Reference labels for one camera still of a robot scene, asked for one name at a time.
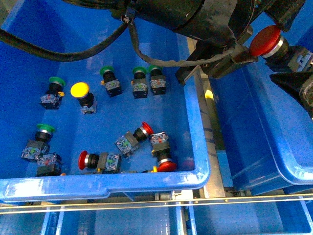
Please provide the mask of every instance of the yellow push button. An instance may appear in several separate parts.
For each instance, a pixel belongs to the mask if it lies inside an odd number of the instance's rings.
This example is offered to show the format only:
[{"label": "yellow push button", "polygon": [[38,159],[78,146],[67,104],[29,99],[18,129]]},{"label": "yellow push button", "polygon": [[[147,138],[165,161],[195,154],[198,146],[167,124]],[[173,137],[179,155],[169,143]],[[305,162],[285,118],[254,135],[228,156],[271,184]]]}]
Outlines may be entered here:
[{"label": "yellow push button", "polygon": [[75,98],[83,98],[89,92],[89,86],[85,82],[78,82],[72,86],[70,93]]}]

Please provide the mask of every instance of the bin floor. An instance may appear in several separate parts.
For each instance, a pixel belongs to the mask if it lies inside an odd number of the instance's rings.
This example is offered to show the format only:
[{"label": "bin floor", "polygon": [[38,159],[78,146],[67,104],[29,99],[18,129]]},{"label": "bin floor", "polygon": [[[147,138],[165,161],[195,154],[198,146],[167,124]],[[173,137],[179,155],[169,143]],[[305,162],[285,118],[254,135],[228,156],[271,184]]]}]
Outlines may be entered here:
[{"label": "bin floor", "polygon": [[1,235],[40,234],[45,213],[25,213],[0,215]]},{"label": "bin floor", "polygon": [[[149,25],[144,21],[137,22],[138,28],[148,28]],[[116,26],[109,25],[108,30],[113,30],[114,27]],[[158,28],[156,34],[152,32],[141,35],[143,51],[153,50],[154,57],[165,60],[179,58],[175,47],[168,49],[166,44],[162,44],[164,40],[177,41],[176,35],[169,30]],[[151,49],[151,42],[158,47],[155,51]],[[113,65],[115,76],[121,82],[123,94],[110,98],[105,88],[101,86],[102,77],[99,71],[104,65]],[[114,142],[127,131],[134,133],[135,129],[141,126],[142,121],[150,124],[155,133],[166,131],[169,135],[171,153],[173,159],[178,162],[178,171],[193,170],[193,164],[181,166],[185,160],[193,161],[194,156],[184,88],[175,78],[176,69],[163,70],[167,82],[165,95],[152,95],[150,76],[147,75],[148,98],[134,99],[131,80],[134,78],[132,70],[136,66],[148,67],[148,64],[135,55],[129,35],[124,33],[118,41],[99,55],[81,62],[60,64],[58,73],[50,74],[63,78],[67,83],[64,88],[66,96],[62,100],[60,109],[46,110],[42,119],[43,123],[50,124],[57,130],[50,142],[50,152],[56,152],[62,157],[64,173],[70,175],[82,173],[78,169],[77,162],[83,150],[96,154],[119,153]],[[94,94],[98,103],[96,114],[81,113],[78,100],[70,94],[71,86],[77,82],[89,84],[90,92]],[[45,86],[48,87],[48,82],[42,84],[42,87]],[[157,165],[157,160],[152,157],[151,150],[150,142],[145,141],[133,156],[123,158],[121,170],[143,172],[152,169]],[[36,166],[29,164],[26,177],[33,177],[35,172]]]},{"label": "bin floor", "polygon": [[197,206],[194,212],[198,235],[311,232],[301,202]]},{"label": "bin floor", "polygon": [[61,235],[177,234],[175,208],[66,212]]}]

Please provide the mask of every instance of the black mechanical part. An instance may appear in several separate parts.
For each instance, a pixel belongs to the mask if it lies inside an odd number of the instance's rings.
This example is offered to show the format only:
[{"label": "black mechanical part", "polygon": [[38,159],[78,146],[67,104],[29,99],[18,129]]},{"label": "black mechanical part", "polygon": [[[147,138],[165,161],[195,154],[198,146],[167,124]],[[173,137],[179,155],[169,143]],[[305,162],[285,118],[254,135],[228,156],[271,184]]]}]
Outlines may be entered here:
[{"label": "black mechanical part", "polygon": [[[249,54],[247,47],[242,46],[242,44],[245,43],[252,36],[252,34],[253,29],[251,26],[248,26],[245,32],[238,38],[238,45],[236,46],[234,52],[219,61],[201,65],[203,72],[209,77],[221,78],[230,72],[245,66],[246,64],[258,61],[257,57]],[[214,47],[202,41],[198,41],[195,51],[187,60],[192,61],[209,59],[215,54],[222,54],[222,52],[223,48],[221,47]],[[197,66],[180,68],[175,74],[179,83],[184,86],[186,81],[192,76],[197,68]]]},{"label": "black mechanical part", "polygon": [[134,73],[132,81],[133,95],[135,99],[148,97],[148,83],[146,81],[146,73],[137,71]]},{"label": "black mechanical part", "polygon": [[150,66],[150,85],[153,95],[166,94],[166,77],[159,67]]},{"label": "black mechanical part", "polygon": [[108,153],[100,153],[100,157],[97,163],[97,169],[105,169],[106,168],[106,163],[107,163],[107,157],[108,157]]},{"label": "black mechanical part", "polygon": [[298,58],[302,56],[303,58],[309,53],[309,51],[302,46],[289,47],[288,51],[285,53],[278,61],[271,60],[272,62],[266,62],[266,65],[273,72],[297,72],[300,68],[298,63]]},{"label": "black mechanical part", "polygon": [[209,77],[219,79],[247,64],[257,62],[258,57],[252,56],[249,49],[242,46],[252,34],[253,29],[249,26],[245,34],[241,35],[234,52],[218,62],[201,65],[203,72]]},{"label": "black mechanical part", "polygon": [[284,32],[291,29],[292,23],[306,0],[277,0],[265,10],[275,24]]},{"label": "black mechanical part", "polygon": [[289,60],[289,58],[294,54],[293,50],[289,50],[288,41],[285,38],[281,40],[283,40],[283,43],[276,53],[270,57],[263,57],[268,63],[279,64],[283,61]]},{"label": "black mechanical part", "polygon": [[54,94],[57,95],[59,92],[63,91],[63,87],[60,84],[51,82],[49,85],[49,90],[46,92],[46,94]]},{"label": "black mechanical part", "polygon": [[228,50],[225,50],[222,54],[217,54],[214,55],[212,58],[207,59],[207,60],[196,60],[196,61],[185,61],[185,60],[180,60],[180,61],[163,61],[163,60],[158,60],[154,58],[150,58],[149,56],[143,54],[141,50],[139,49],[139,39],[138,39],[138,33],[135,24],[130,24],[128,25],[130,36],[131,36],[131,41],[133,44],[133,48],[136,52],[136,54],[145,62],[148,64],[160,66],[160,67],[188,67],[188,66],[196,66],[196,65],[202,65],[202,64],[208,64],[212,63],[218,60],[223,59],[224,57],[230,55],[236,46],[236,42],[233,41],[233,44],[230,46]]},{"label": "black mechanical part", "polygon": [[271,1],[275,0],[264,1],[262,5],[256,8],[254,0],[237,0],[237,5],[229,20],[229,27],[233,30],[237,40],[242,37],[250,23],[256,19],[258,14],[263,12],[264,7],[268,6]]},{"label": "black mechanical part", "polygon": [[41,176],[58,176],[61,174],[61,168],[58,164],[43,165],[37,168],[37,177]]},{"label": "black mechanical part", "polygon": [[231,47],[236,38],[228,23],[236,3],[236,0],[205,0],[200,3],[200,9],[192,19],[174,32],[217,47]]},{"label": "black mechanical part", "polygon": [[188,23],[201,9],[203,0],[138,0],[137,16],[146,21],[175,30]]},{"label": "black mechanical part", "polygon": [[142,127],[139,127],[135,130],[133,136],[136,138],[138,142],[143,142],[148,138],[148,133]]},{"label": "black mechanical part", "polygon": [[291,95],[313,118],[313,72],[277,73],[272,82]]},{"label": "black mechanical part", "polygon": [[42,141],[32,141],[27,142],[26,148],[24,149],[21,158],[28,160],[30,162],[37,162],[39,158],[47,154],[50,150],[49,144]]},{"label": "black mechanical part", "polygon": [[52,138],[52,134],[49,133],[48,131],[37,131],[35,134],[35,140],[36,141],[41,141],[44,143],[48,143]]},{"label": "black mechanical part", "polygon": [[90,108],[93,105],[94,96],[92,93],[88,92],[88,94],[83,98],[77,98],[80,106]]},{"label": "black mechanical part", "polygon": [[90,153],[86,156],[85,162],[87,161],[86,167],[88,169],[96,169],[99,161],[99,155]]},{"label": "black mechanical part", "polygon": [[146,79],[146,74],[138,71],[134,74],[134,79]]},{"label": "black mechanical part", "polygon": [[154,144],[153,155],[157,157],[157,162],[161,162],[164,159],[172,159],[169,142]]},{"label": "black mechanical part", "polygon": [[[108,83],[108,82],[112,82],[112,81],[115,81],[117,80],[116,77],[115,77],[115,74],[114,72],[112,71],[107,71],[103,74],[103,81],[104,83]],[[119,94],[122,94],[123,91],[122,91],[122,87],[119,86],[119,87],[116,87],[116,88],[113,88],[113,89],[110,89],[110,90],[107,90],[107,93],[109,95],[109,97],[114,97],[114,96],[117,96]]]}]

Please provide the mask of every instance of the electrical cable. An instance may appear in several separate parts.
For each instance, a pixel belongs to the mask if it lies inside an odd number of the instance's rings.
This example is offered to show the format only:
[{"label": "electrical cable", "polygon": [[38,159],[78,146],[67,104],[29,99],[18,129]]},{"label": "electrical cable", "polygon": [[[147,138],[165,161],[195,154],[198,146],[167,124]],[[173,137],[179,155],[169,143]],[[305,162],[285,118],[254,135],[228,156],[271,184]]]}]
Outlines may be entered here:
[{"label": "electrical cable", "polygon": [[116,6],[115,0],[63,0],[64,2],[92,9],[108,10]]},{"label": "electrical cable", "polygon": [[133,48],[134,48],[135,52],[137,53],[137,55],[142,60],[147,62],[148,64],[152,64],[152,65],[156,65],[156,66],[160,66],[160,67],[189,67],[189,66],[197,66],[197,65],[213,63],[215,61],[221,60],[224,57],[230,55],[235,50],[235,46],[237,44],[236,41],[234,40],[229,45],[229,49],[226,50],[225,52],[223,52],[223,54],[215,55],[211,59],[208,59],[208,60],[196,60],[196,61],[185,61],[185,60],[174,61],[174,60],[170,60],[170,61],[163,61],[163,60],[150,58],[149,56],[143,54],[139,49],[138,32],[137,32],[135,24],[134,23],[129,24],[128,28],[129,28]]},{"label": "electrical cable", "polygon": [[59,53],[51,50],[44,49],[42,47],[36,46],[32,43],[29,43],[19,37],[16,37],[13,34],[6,32],[3,29],[0,29],[0,41],[15,47],[17,49],[23,50],[29,54],[36,55],[42,57],[44,59],[57,61],[57,62],[73,62],[84,60],[90,58],[96,54],[99,54],[104,49],[106,49],[109,45],[111,45],[122,33],[127,29],[127,24],[121,24],[116,31],[114,31],[108,38],[104,41],[91,47],[87,50],[81,52],[73,52],[73,53]]}]

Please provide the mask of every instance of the blue crate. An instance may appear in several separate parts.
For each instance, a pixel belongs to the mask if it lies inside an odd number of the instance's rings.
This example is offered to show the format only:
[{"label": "blue crate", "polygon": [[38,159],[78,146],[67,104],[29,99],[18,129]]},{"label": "blue crate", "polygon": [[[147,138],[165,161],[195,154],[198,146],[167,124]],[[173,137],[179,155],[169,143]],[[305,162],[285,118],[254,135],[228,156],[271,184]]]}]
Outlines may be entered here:
[{"label": "blue crate", "polygon": [[[291,45],[310,51],[312,4],[306,1],[291,31],[284,33]],[[253,23],[255,34],[271,24],[262,15]],[[234,186],[253,195],[313,184],[313,122],[271,82],[273,73],[260,58],[257,64],[211,80]]]},{"label": "blue crate", "polygon": [[198,235],[311,235],[304,201],[194,207]]},{"label": "blue crate", "polygon": [[290,201],[52,212],[45,216],[42,234],[312,235],[312,203],[307,203],[308,207],[304,201]]},{"label": "blue crate", "polygon": [[[120,24],[109,11],[81,8],[61,0],[20,0],[2,28],[44,48],[73,52],[99,43]],[[142,20],[136,24],[143,52],[164,60],[188,57],[185,37]],[[80,62],[51,62],[2,43],[0,51],[1,200],[105,198],[112,192],[200,188],[207,182],[210,166],[194,80],[181,87],[175,78],[177,69],[164,69],[167,93],[153,96],[149,92],[148,98],[135,100],[132,70],[148,65],[136,56],[128,31],[104,52]],[[123,94],[107,96],[99,75],[104,65],[114,67]],[[51,76],[67,83],[59,110],[45,110],[39,104]],[[83,115],[78,101],[70,95],[70,87],[80,81],[90,85],[97,99],[96,114]],[[173,159],[178,163],[176,172],[80,175],[77,161],[82,150],[118,153],[114,142],[128,130],[133,132],[142,121],[156,132],[168,133]],[[56,128],[50,152],[62,157],[66,177],[34,178],[36,164],[20,158],[37,123]],[[150,143],[145,141],[133,156],[123,159],[121,171],[142,172],[154,165],[157,162],[151,156]]]}]

